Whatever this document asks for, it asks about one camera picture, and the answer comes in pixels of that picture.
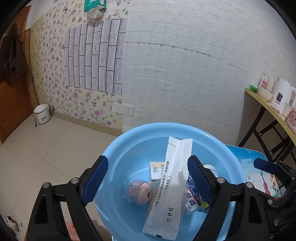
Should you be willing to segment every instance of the white rice cooker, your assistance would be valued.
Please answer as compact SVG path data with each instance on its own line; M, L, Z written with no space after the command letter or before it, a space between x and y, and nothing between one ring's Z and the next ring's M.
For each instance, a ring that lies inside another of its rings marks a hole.
M47 104L41 104L34 109L34 113L37 115L39 124L45 124L50 120L50 112Z

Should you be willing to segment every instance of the floral wallpaper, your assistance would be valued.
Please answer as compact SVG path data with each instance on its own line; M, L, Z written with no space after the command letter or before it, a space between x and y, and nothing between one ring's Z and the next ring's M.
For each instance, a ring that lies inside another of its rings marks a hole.
M130 0L107 0L104 19L126 18ZM65 86L65 31L86 23L84 0L60 0L31 28L30 55L34 85L40 104L90 122L122 129L121 114L112 103L121 96Z

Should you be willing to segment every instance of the baseboard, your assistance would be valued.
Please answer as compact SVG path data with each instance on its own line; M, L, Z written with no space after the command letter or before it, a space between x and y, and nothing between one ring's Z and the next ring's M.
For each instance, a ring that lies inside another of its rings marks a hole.
M72 117L72 116L69 116L69 115L66 115L66 114L56 112L56 111L54 112L53 116L55 116L55 117L57 117L59 119L62 119L62 120L66 120L66 121L75 123L77 125L81 125L81 126L96 130L96 131L107 133L109 135L113 135L113 136L116 136L116 137L118 137L118 136L120 136L122 134L121 130L117 130L117 129L114 129L112 127L105 126L105 125L102 125L102 124L89 122L87 120L78 119L78 118L75 118L75 117Z

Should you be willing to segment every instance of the wall socket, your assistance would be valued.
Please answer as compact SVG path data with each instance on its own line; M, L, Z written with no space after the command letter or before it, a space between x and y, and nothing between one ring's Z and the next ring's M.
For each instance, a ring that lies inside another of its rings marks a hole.
M123 115L133 116L134 109L135 109L135 107L133 105L130 105L130 104L114 103L112 105L112 111L114 111L116 113L123 114Z

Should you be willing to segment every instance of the blue plastic basin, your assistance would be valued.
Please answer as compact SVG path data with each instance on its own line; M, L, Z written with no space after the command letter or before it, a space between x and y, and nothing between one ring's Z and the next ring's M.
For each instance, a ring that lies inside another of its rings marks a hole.
M192 155L196 155L202 164L215 166L218 175L230 183L246 182L233 153L221 141L200 129L178 123L153 123L131 129L104 151L109 169L94 199L104 225L117 241L160 240L142 233L147 208L130 203L124 196L135 178L149 180L150 161L164 161L169 136L192 138ZM234 203L231 203L217 240L225 239L233 210ZM205 217L202 212L184 214L176 240L192 241Z

